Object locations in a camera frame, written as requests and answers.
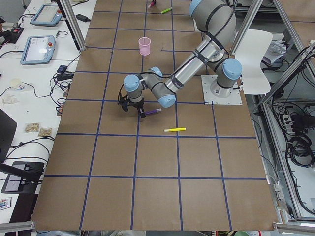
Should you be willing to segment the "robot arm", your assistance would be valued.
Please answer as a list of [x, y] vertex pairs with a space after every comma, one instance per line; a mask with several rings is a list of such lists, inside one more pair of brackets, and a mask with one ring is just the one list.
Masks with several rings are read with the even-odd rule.
[[211, 83], [212, 94], [220, 98], [230, 96], [242, 74], [241, 63], [224, 54], [225, 46], [234, 39], [236, 33], [234, 10], [221, 0], [193, 0], [189, 6], [189, 15], [204, 35], [203, 41], [168, 77], [163, 77], [158, 67], [127, 75], [122, 85], [126, 95], [119, 95], [117, 99], [124, 111], [133, 106], [140, 117], [145, 117], [142, 92], [146, 89], [151, 91], [162, 107], [172, 106], [177, 91], [205, 65], [217, 74], [216, 80]]

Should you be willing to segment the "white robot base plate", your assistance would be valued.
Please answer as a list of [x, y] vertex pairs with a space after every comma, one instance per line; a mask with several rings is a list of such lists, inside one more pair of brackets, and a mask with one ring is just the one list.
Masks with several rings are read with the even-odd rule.
[[217, 84], [217, 75], [201, 75], [204, 104], [206, 105], [242, 105], [238, 84], [222, 88]]

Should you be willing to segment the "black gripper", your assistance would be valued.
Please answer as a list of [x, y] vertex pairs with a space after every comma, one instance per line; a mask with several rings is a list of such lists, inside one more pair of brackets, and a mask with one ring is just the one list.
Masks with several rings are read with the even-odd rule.
[[118, 105], [122, 107], [122, 109], [127, 112], [129, 106], [133, 106], [138, 110], [138, 113], [141, 118], [144, 118], [146, 116], [145, 111], [143, 109], [144, 105], [144, 98], [143, 96], [140, 98], [130, 98], [128, 95], [122, 96], [119, 94], [118, 100], [117, 100]]

